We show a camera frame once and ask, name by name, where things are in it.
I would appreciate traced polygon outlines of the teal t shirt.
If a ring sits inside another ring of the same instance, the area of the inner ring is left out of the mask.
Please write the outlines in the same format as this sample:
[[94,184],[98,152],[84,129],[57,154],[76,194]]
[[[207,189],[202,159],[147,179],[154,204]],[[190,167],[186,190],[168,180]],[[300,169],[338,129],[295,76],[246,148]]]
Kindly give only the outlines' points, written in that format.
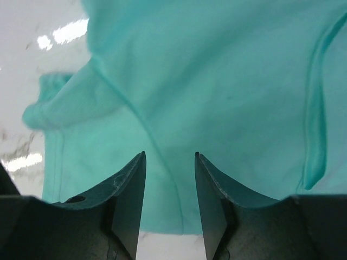
[[346,192],[346,1],[83,1],[91,59],[40,78],[42,198],[147,157],[141,228],[201,233],[194,155],[275,199]]

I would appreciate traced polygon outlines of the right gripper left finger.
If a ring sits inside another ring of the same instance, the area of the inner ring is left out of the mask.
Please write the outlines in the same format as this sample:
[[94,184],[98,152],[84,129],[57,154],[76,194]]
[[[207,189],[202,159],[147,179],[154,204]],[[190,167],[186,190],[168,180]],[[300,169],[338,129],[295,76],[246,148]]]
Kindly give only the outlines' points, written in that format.
[[1,259],[135,259],[145,153],[63,203],[23,196],[1,169]]

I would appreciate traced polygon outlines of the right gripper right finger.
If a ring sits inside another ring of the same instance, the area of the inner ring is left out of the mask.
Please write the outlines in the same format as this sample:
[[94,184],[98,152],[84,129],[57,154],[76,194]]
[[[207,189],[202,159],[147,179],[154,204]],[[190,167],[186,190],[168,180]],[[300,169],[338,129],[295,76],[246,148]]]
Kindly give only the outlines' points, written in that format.
[[346,259],[346,195],[275,200],[195,155],[207,259]]

